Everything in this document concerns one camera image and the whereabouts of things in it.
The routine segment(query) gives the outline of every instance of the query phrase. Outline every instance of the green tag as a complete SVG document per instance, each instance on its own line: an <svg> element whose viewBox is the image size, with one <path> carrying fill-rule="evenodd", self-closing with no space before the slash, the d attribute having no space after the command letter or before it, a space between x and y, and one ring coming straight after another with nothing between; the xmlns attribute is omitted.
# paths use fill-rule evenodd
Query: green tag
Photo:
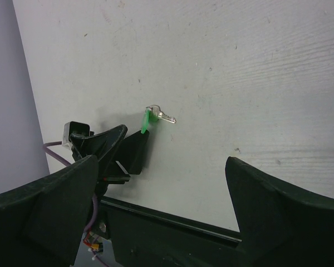
<svg viewBox="0 0 334 267"><path fill-rule="evenodd" d="M150 109L147 108L145 110L145 115L143 118L143 125L141 127L141 133L144 134L147 130L147 128L149 127L149 117L150 117Z"/></svg>

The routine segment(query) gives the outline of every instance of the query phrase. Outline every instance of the white tabletop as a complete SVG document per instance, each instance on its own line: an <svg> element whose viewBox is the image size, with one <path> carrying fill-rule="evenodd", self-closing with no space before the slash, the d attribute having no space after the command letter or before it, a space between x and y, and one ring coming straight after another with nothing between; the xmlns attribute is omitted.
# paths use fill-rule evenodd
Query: white tabletop
<svg viewBox="0 0 334 267"><path fill-rule="evenodd" d="M132 134L152 104L177 119L154 129L143 173L107 195L238 230L224 174L236 156L334 197L334 1L14 6L45 142L72 120Z"/></svg>

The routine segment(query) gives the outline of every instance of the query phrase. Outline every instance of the silver key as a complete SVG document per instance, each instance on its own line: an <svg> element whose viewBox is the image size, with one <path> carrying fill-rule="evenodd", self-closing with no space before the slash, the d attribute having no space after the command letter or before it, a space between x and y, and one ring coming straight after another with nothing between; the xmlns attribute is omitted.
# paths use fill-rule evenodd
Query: silver key
<svg viewBox="0 0 334 267"><path fill-rule="evenodd" d="M158 105L152 105L147 107L150 109L152 116L157 119L157 120L164 120L170 123L176 123L177 120L175 117L170 117L168 115L166 115L165 113L163 113L163 111L161 110L160 106Z"/></svg>

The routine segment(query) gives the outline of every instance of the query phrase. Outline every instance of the green plastic strip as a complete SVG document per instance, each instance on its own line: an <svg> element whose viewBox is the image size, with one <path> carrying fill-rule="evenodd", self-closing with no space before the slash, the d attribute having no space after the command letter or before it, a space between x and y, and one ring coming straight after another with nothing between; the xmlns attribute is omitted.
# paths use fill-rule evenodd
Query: green plastic strip
<svg viewBox="0 0 334 267"><path fill-rule="evenodd" d="M147 108L145 110L145 115L143 118L143 125L141 127L141 133L144 134L149 127L149 117L150 117L150 110Z"/></svg>

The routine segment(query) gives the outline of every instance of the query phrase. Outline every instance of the gray wall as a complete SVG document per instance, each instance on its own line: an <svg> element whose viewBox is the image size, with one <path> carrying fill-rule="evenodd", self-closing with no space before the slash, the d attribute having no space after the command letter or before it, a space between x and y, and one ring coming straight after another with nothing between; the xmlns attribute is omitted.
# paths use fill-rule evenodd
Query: gray wall
<svg viewBox="0 0 334 267"><path fill-rule="evenodd" d="M0 193L48 175L12 1L0 1Z"/></svg>

